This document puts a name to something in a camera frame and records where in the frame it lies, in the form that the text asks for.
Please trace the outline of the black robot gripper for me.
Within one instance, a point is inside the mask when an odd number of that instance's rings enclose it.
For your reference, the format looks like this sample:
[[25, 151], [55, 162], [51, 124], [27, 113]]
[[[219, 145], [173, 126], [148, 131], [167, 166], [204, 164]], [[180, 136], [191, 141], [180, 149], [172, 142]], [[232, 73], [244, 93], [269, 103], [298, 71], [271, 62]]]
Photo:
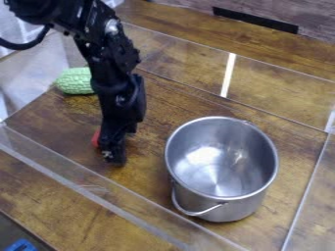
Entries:
[[113, 165], [124, 166], [125, 134], [136, 132], [147, 111], [144, 78], [137, 74], [128, 75], [124, 79], [93, 76], [91, 84], [100, 100], [101, 156]]

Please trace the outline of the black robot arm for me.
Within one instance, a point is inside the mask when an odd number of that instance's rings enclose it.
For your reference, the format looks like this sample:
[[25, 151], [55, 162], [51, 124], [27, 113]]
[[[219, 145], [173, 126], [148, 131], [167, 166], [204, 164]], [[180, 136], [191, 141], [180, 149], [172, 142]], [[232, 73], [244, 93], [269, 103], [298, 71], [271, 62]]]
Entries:
[[73, 37], [91, 70], [91, 87], [100, 101], [101, 124], [96, 143], [104, 159], [124, 165], [125, 135], [133, 133], [147, 111], [144, 79], [133, 73], [140, 51], [127, 37], [115, 11], [101, 0], [4, 0], [9, 11], [43, 30], [31, 42], [0, 38], [0, 45], [27, 50], [56, 29]]

